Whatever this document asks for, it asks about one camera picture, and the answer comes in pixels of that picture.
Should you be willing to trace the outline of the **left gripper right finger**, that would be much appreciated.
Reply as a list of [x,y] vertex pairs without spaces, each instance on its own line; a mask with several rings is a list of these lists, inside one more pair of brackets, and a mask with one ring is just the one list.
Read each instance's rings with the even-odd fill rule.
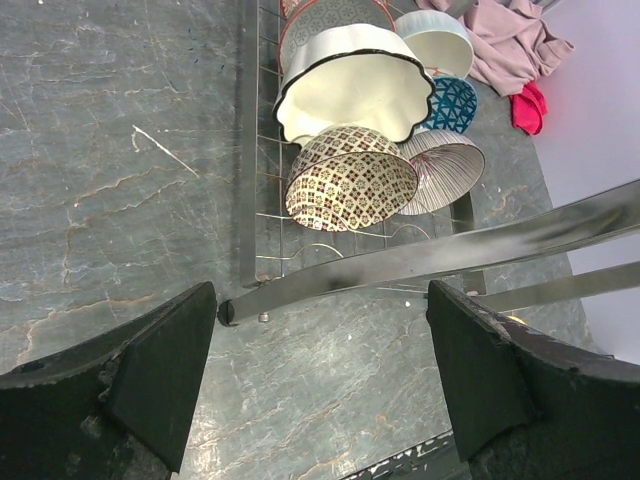
[[473,478],[638,478],[637,365],[548,336],[442,281],[428,287],[426,317]]

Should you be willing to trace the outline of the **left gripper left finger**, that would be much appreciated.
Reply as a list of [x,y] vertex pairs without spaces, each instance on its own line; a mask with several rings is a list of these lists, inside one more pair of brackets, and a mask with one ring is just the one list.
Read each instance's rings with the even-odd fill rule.
[[1,377],[4,479],[179,472],[217,312],[199,283],[128,323]]

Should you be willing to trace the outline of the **stainless steel dish rack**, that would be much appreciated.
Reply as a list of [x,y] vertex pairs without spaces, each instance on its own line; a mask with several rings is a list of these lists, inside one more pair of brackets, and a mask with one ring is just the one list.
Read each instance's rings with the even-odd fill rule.
[[225,326],[310,298],[423,277],[520,263],[600,244],[639,229],[639,183],[632,181],[549,212],[304,268],[223,302]]

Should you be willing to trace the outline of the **brown cross patterned bowl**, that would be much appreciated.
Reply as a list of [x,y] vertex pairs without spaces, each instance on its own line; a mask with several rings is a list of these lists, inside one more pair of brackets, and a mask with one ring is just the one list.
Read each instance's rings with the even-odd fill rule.
[[400,212],[418,184],[415,168],[382,133],[338,125],[309,140],[295,158],[285,206],[306,228],[355,231]]

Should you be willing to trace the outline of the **blue triangle patterned bowl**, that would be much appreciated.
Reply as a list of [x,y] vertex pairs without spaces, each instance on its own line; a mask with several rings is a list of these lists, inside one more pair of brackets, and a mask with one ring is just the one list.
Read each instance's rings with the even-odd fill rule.
[[463,134],[472,124],[478,108],[474,86],[467,80],[455,76],[436,77],[434,83],[432,112],[421,127]]

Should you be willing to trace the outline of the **white scalloped bowl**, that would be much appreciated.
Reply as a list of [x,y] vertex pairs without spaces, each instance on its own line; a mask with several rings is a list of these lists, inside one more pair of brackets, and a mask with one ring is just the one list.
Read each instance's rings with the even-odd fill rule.
[[301,146],[337,125],[402,143],[431,115],[434,93],[434,80],[398,34],[359,23],[327,29],[296,52],[273,115],[281,138]]

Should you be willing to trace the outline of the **plain white bowl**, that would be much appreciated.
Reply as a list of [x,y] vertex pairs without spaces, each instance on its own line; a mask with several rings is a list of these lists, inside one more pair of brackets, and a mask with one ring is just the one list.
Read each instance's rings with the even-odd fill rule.
[[474,60],[473,46],[466,29],[450,15],[416,10],[400,16],[395,27],[429,74],[468,76]]

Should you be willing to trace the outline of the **red patterned bowl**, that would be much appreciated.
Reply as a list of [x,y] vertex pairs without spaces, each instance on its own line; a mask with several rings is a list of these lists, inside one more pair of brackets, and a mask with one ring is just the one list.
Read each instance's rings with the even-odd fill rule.
[[280,10],[284,18],[288,19],[305,0],[280,0]]

